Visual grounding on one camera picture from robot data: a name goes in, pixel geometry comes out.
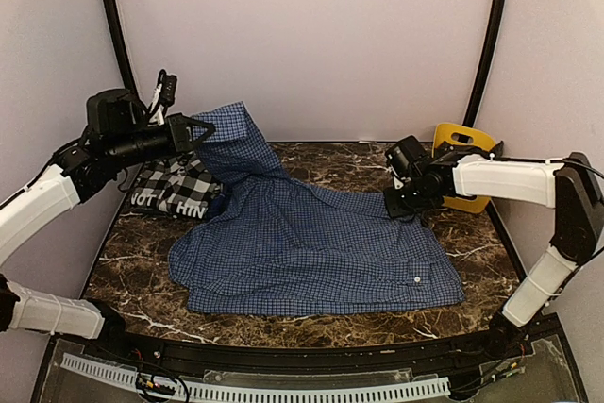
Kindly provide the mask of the black white plaid shirt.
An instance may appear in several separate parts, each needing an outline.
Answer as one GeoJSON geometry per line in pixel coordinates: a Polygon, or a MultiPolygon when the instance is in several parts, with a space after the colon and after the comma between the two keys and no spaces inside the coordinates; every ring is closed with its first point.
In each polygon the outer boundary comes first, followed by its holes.
{"type": "Polygon", "coordinates": [[[195,155],[144,164],[126,198],[132,211],[205,220],[211,193],[223,185],[195,155]]]}

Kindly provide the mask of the blue checked long sleeve shirt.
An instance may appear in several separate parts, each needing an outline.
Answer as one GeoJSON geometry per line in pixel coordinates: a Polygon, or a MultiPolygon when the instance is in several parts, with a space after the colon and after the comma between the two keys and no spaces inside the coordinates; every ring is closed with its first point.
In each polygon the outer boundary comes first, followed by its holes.
{"type": "Polygon", "coordinates": [[[461,303],[461,279],[415,215],[392,219],[381,193],[291,177],[241,102],[195,119],[216,131],[196,153],[225,210],[178,239],[169,275],[204,313],[305,316],[461,303]]]}

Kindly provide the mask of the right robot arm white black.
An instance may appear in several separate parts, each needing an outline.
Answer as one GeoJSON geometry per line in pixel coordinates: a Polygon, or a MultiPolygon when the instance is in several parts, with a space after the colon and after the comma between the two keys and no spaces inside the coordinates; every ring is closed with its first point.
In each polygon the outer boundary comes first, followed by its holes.
{"type": "Polygon", "coordinates": [[[393,218],[434,210],[447,198],[493,197],[541,205],[555,211],[549,245],[503,305],[508,323],[498,324],[481,340],[492,360],[504,358],[518,343],[520,328],[561,292],[577,271],[602,254],[602,172],[574,152],[558,159],[515,159],[502,146],[483,150],[470,144],[444,143],[429,153],[408,136],[385,153],[393,185],[384,192],[393,218]]]}

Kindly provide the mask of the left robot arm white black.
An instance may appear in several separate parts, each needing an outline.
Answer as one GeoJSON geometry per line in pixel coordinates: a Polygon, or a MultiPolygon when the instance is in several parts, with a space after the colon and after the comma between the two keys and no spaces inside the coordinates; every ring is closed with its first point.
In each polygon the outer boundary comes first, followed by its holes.
{"type": "MultiPolygon", "coordinates": [[[[1,259],[63,213],[90,200],[124,170],[179,157],[215,131],[211,123],[167,114],[174,90],[159,85],[150,106],[127,89],[100,92],[86,102],[82,135],[53,153],[39,174],[1,204],[1,259]]],[[[113,361],[133,353],[122,318],[102,302],[72,299],[1,279],[1,329],[67,334],[95,340],[113,361]]]]}

